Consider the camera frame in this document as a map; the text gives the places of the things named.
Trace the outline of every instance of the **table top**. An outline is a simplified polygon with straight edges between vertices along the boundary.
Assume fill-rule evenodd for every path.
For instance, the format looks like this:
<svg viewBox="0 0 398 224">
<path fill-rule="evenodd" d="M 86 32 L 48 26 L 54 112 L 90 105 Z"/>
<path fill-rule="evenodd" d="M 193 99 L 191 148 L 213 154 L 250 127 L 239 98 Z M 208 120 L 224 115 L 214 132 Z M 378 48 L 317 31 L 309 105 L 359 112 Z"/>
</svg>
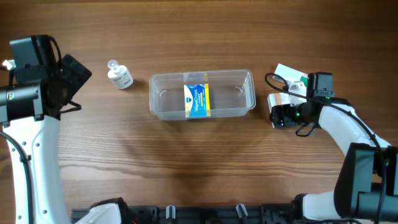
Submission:
<svg viewBox="0 0 398 224">
<path fill-rule="evenodd" d="M 295 128 L 272 129 L 268 120 L 267 96 L 275 91 L 264 75 L 278 63 L 332 72 L 336 96 L 398 145 L 395 1 L 0 2 L 1 58 L 12 58 L 11 39 L 50 34 L 63 55 L 93 72 L 73 99 L 83 109 L 61 120 L 68 212 L 114 197 L 129 205 L 259 205 L 333 190 L 344 161 L 334 140 L 321 129 L 298 138 Z M 111 59 L 128 67 L 132 87 L 112 86 Z M 246 116 L 165 122 L 150 113 L 151 75 L 232 69 L 254 77 L 257 105 Z M 5 141 L 0 188 L 0 223 L 10 223 Z"/>
</svg>

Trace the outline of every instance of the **bottle label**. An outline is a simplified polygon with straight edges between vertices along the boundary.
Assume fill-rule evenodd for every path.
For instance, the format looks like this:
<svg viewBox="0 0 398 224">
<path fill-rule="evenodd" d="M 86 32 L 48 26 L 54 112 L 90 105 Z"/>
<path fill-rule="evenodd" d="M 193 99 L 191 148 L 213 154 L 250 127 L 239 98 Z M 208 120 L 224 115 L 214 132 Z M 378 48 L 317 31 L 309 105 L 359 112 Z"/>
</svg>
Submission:
<svg viewBox="0 0 398 224">
<path fill-rule="evenodd" d="M 123 75 L 120 77 L 117 77 L 115 79 L 112 79 L 113 84 L 116 86 L 118 89 L 123 89 L 127 88 L 129 85 L 132 83 L 132 77 L 129 72 L 124 72 Z"/>
<path fill-rule="evenodd" d="M 185 117 L 210 117 L 209 84 L 184 85 Z"/>
</svg>

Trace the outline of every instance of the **clear plastic bin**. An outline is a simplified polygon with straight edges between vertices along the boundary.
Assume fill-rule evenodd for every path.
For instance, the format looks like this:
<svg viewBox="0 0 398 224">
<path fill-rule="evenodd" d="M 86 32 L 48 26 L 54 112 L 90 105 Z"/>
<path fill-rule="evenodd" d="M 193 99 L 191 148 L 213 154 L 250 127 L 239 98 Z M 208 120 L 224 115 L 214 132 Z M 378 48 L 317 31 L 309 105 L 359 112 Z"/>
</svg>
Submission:
<svg viewBox="0 0 398 224">
<path fill-rule="evenodd" d="M 189 117 L 184 85 L 208 84 L 208 116 Z M 256 105 L 249 70 L 184 72 L 153 75 L 149 89 L 150 111 L 161 120 L 243 116 Z"/>
</svg>

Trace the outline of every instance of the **white bottle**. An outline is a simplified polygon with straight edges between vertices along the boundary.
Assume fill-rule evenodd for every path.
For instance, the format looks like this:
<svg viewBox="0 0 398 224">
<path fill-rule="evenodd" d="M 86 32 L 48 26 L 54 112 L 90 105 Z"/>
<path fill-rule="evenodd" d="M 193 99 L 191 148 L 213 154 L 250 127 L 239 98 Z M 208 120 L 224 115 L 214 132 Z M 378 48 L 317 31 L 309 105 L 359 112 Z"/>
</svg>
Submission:
<svg viewBox="0 0 398 224">
<path fill-rule="evenodd" d="M 110 69 L 108 72 L 108 78 L 116 88 L 121 90 L 131 86 L 133 79 L 126 66 L 119 66 L 116 60 L 110 60 L 108 62 L 108 68 Z"/>
</svg>

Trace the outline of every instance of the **wooden surface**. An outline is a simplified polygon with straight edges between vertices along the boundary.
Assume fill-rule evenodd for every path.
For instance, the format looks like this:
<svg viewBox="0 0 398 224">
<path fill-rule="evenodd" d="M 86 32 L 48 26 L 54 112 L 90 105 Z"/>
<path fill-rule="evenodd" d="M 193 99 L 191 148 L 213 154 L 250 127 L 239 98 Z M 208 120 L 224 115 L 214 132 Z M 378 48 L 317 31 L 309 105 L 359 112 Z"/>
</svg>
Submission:
<svg viewBox="0 0 398 224">
<path fill-rule="evenodd" d="M 93 72 L 74 97 L 83 110 L 61 121 L 68 212 L 113 197 L 129 205 L 259 205 L 333 190 L 344 157 L 332 138 L 322 130 L 298 138 L 267 120 L 275 91 L 264 75 L 278 63 L 333 72 L 336 95 L 398 145 L 397 1 L 1 2 L 0 58 L 12 58 L 11 39 L 50 34 Z M 112 86 L 110 59 L 130 69 L 132 88 Z M 226 69 L 253 72 L 257 106 L 246 116 L 162 122 L 150 113 L 151 75 Z M 12 167 L 4 140 L 1 147 L 0 223 L 11 223 Z"/>
</svg>

